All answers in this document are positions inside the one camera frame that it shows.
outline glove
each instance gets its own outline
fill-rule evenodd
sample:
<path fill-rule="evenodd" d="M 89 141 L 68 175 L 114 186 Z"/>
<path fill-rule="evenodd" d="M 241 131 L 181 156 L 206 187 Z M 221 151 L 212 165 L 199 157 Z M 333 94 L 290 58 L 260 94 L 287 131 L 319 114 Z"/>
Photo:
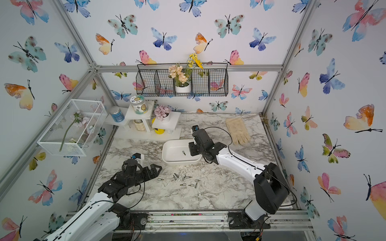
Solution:
<path fill-rule="evenodd" d="M 244 122 L 240 117 L 234 119 L 226 119 L 225 122 L 235 145 L 238 145 L 239 143 L 240 145 L 244 145 L 251 140 L 247 128 L 245 127 Z"/>

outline blue container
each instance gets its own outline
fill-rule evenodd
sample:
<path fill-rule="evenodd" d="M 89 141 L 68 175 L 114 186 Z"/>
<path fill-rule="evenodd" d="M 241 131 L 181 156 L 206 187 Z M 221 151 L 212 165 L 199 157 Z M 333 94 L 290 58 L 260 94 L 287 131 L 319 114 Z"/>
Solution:
<path fill-rule="evenodd" d="M 121 122 L 125 119 L 125 116 L 122 114 L 122 111 L 118 106 L 113 106 L 110 108 L 111 117 L 115 122 Z"/>

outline white flower pot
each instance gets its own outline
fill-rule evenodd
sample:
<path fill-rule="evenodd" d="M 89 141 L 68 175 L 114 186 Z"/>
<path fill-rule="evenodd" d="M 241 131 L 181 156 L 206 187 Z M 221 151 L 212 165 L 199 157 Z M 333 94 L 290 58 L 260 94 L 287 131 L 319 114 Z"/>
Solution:
<path fill-rule="evenodd" d="M 185 87 L 178 87 L 176 86 L 176 93 L 190 93 L 192 90 L 191 85 L 185 86 Z"/>

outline white rectangular bowl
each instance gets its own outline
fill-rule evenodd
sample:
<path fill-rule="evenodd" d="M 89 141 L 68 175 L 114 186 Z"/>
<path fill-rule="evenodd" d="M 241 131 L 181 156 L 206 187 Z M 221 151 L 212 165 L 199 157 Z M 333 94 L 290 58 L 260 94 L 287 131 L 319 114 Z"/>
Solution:
<path fill-rule="evenodd" d="M 191 156 L 189 142 L 193 139 L 170 140 L 162 148 L 162 160 L 168 165 L 195 165 L 202 155 Z"/>

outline marble countertop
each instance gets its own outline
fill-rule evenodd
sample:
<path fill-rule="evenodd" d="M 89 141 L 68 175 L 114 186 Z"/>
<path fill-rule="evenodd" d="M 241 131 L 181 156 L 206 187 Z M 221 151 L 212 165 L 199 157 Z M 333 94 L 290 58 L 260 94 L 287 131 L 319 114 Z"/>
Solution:
<path fill-rule="evenodd" d="M 193 125 L 206 128 L 209 126 L 221 127 L 228 130 L 226 118 L 241 117 L 251 136 L 251 141 L 243 146 L 230 145 L 237 153 L 258 163 L 276 163 L 268 142 L 264 127 L 258 114 L 221 114 L 221 113 L 183 113 L 179 125 L 182 125 L 181 139 L 192 139 L 190 129 Z M 229 144 L 231 139 L 226 132 L 218 128 L 206 130 L 216 142 Z M 142 200 L 132 210 L 205 210 L 205 209 L 243 209 L 255 198 L 253 185 L 238 173 L 220 168 L 216 164 L 208 164 L 203 158 L 196 165 L 170 166 L 162 161 L 162 147 L 164 142 L 114 139 L 111 148 L 104 160 L 91 194 L 110 179 L 113 174 L 121 171 L 122 163 L 134 153 L 145 155 L 143 166 L 154 163 L 162 166 L 158 178 L 145 183 L 145 193 Z M 174 180 L 173 174 L 179 175 Z M 194 180 L 200 180 L 198 186 Z M 129 189 L 129 193 L 137 191 L 139 186 Z M 122 197 L 118 203 L 131 207 L 136 204 L 143 194 L 141 190 L 133 195 Z"/>

